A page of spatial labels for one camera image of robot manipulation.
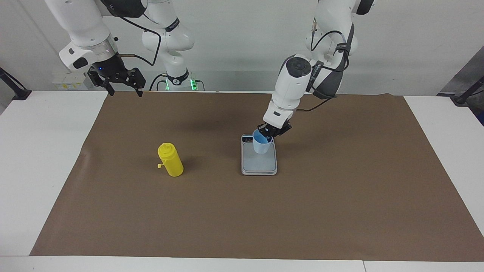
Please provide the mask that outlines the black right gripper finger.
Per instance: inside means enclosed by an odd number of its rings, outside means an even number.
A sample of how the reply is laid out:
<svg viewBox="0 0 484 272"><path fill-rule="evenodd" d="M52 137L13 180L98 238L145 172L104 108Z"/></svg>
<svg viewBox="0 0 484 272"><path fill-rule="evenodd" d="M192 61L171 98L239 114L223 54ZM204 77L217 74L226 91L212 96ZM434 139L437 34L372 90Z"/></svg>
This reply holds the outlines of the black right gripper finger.
<svg viewBox="0 0 484 272"><path fill-rule="evenodd" d="M102 87L109 95L114 95L115 90L110 84L110 79L102 79L95 68L88 69L88 77L95 87Z"/></svg>
<svg viewBox="0 0 484 272"><path fill-rule="evenodd" d="M142 97L146 80L138 68L127 71L127 85L132 87L138 97Z"/></svg>

